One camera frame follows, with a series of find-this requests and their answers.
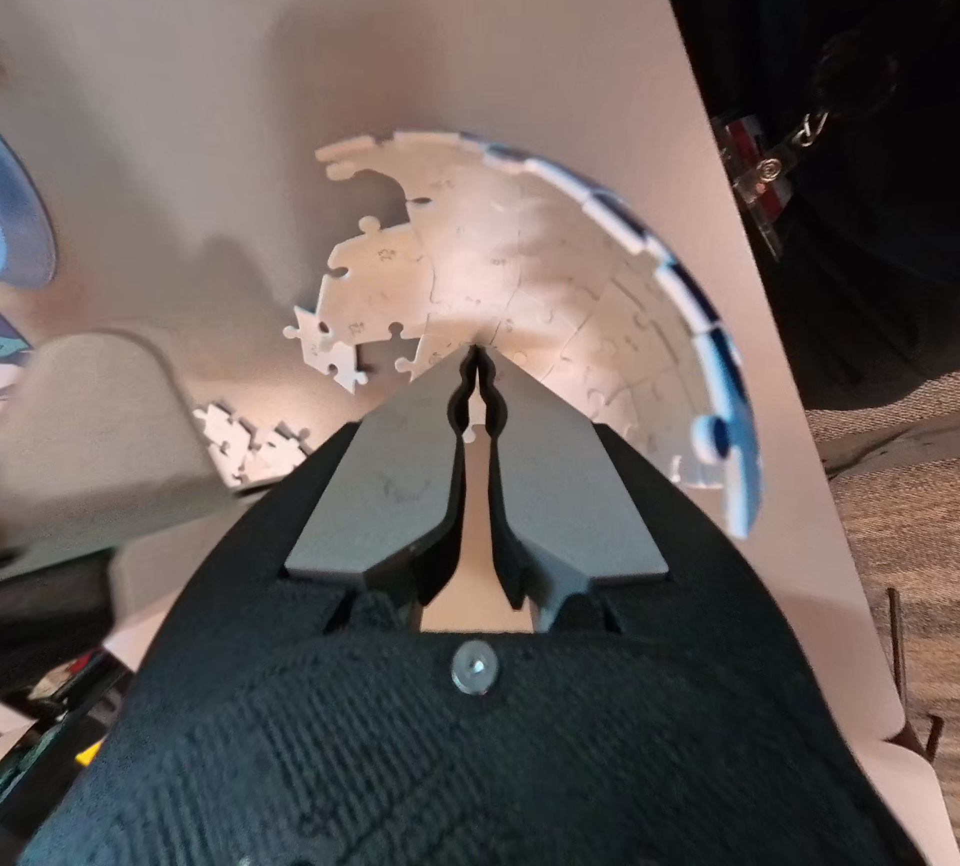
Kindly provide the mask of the blue bowl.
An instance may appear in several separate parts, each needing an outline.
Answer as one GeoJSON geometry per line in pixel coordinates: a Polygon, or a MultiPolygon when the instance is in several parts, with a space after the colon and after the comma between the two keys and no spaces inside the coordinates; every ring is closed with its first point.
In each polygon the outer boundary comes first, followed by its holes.
{"type": "Polygon", "coordinates": [[[18,289],[41,289],[52,282],[56,268],[56,238],[42,196],[1,139],[1,280],[18,289]]]}

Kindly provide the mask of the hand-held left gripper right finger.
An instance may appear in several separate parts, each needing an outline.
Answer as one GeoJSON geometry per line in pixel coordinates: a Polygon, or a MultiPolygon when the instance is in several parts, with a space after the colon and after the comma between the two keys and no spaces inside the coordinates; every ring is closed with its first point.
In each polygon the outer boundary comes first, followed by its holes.
{"type": "Polygon", "coordinates": [[[661,582],[669,567],[593,422],[494,349],[478,350],[489,435],[494,569],[547,632],[599,587],[661,582]]]}

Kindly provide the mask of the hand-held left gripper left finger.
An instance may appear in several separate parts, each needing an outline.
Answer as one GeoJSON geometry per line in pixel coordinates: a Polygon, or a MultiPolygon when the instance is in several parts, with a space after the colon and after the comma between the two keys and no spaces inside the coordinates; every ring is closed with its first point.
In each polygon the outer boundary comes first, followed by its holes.
{"type": "Polygon", "coordinates": [[[478,348],[461,346],[364,416],[285,561],[290,577],[428,606],[460,558],[478,348]]]}

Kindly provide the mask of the person's dark-clothed torso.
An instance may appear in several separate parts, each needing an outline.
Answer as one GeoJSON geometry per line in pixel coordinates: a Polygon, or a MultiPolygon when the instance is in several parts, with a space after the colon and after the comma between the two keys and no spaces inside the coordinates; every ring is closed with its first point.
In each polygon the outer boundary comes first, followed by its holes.
{"type": "Polygon", "coordinates": [[[797,157],[762,231],[741,203],[807,409],[958,371],[958,0],[669,0],[709,117],[797,157]]]}

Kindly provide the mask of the partly built puzzle ball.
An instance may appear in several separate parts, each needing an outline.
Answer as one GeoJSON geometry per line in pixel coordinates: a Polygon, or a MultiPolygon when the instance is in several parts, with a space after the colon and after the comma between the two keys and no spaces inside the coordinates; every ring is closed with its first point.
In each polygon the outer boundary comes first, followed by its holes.
{"type": "Polygon", "coordinates": [[[405,223],[372,215],[330,253],[313,312],[356,347],[398,325],[414,379],[463,345],[498,351],[669,480],[723,493],[749,535],[762,461],[741,360],[680,259],[605,187],[463,133],[398,131],[316,152],[330,180],[396,182],[405,223]]]}

